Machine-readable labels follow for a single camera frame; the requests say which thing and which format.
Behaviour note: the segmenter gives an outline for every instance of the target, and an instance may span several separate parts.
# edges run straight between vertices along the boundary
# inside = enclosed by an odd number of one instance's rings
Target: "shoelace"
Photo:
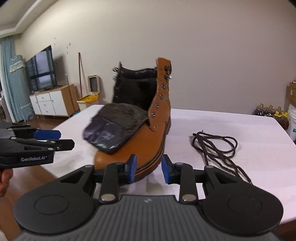
[[[198,132],[198,133],[193,133],[192,134],[194,136],[194,138],[192,139],[191,145],[197,150],[200,151],[204,154],[204,159],[205,159],[205,164],[206,166],[209,165],[209,161],[208,158],[211,159],[213,162],[215,162],[216,164],[218,164],[220,166],[221,169],[223,169],[224,171],[230,172],[231,174],[233,174],[236,177],[239,177],[242,179],[242,177],[240,176],[239,172],[242,173],[242,175],[246,178],[246,180],[252,184],[251,179],[248,177],[248,175],[245,173],[245,171],[237,166],[232,160],[231,158],[234,157],[235,155],[235,149],[237,148],[237,141],[235,138],[233,137],[223,137],[223,136],[215,136],[215,135],[210,135],[207,133],[204,133],[203,130]],[[209,139],[221,139],[225,142],[227,142],[230,146],[231,149],[228,151],[222,151],[219,150],[212,141],[210,141]],[[196,146],[196,142],[198,141],[199,145],[201,146],[201,148],[199,148],[198,146]],[[216,155],[209,152],[209,150],[212,150],[214,152],[216,152]]]

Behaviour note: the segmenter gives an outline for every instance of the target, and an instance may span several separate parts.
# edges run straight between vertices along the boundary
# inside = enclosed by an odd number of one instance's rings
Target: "boot sole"
[[[159,152],[157,153],[157,155],[153,159],[153,161],[149,162],[146,166],[144,166],[140,170],[136,171],[135,180],[134,180],[135,182],[138,182],[138,181],[142,180],[145,176],[149,175],[160,164],[161,156],[163,155],[163,152],[165,149],[165,136],[169,133],[170,126],[171,126],[171,121],[169,119],[168,124],[165,129],[165,132],[164,132],[164,136],[163,136],[164,141],[161,144],[161,148],[160,148]]]

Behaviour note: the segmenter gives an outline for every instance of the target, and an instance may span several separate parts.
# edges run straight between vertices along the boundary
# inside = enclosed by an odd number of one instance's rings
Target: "table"
[[[73,139],[75,148],[69,152],[57,152],[52,164],[43,167],[56,177],[77,168],[93,164],[96,148],[83,140],[82,132],[91,117],[102,105],[93,105],[66,120],[55,129],[63,139]],[[254,185],[274,194],[283,204],[281,223],[296,219],[296,145],[270,117],[198,110],[171,110],[171,129],[166,137],[165,153],[172,162],[189,163],[195,169],[203,169],[204,161],[190,145],[192,133],[204,132],[232,136],[237,139],[237,153],[232,159],[242,167]],[[229,149],[223,141],[214,141],[218,149]],[[199,199],[204,198],[202,185],[197,184]],[[172,195],[178,199],[179,185],[165,184],[161,165],[143,180],[125,185],[121,194]]]

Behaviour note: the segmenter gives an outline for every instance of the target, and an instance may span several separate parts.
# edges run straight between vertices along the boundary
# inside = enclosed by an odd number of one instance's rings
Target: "human hand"
[[[13,170],[12,169],[5,169],[0,174],[0,198],[4,197],[8,186],[9,186],[9,180],[13,176]]]

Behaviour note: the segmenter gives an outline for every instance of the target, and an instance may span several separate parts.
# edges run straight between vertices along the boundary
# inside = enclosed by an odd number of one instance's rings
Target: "white logo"
[[[144,200],[144,202],[145,202],[145,203],[150,203],[150,202],[152,202],[152,199],[147,198],[147,199]]]
[[[22,158],[21,161],[39,161],[39,160],[45,160],[46,157],[47,156]]]

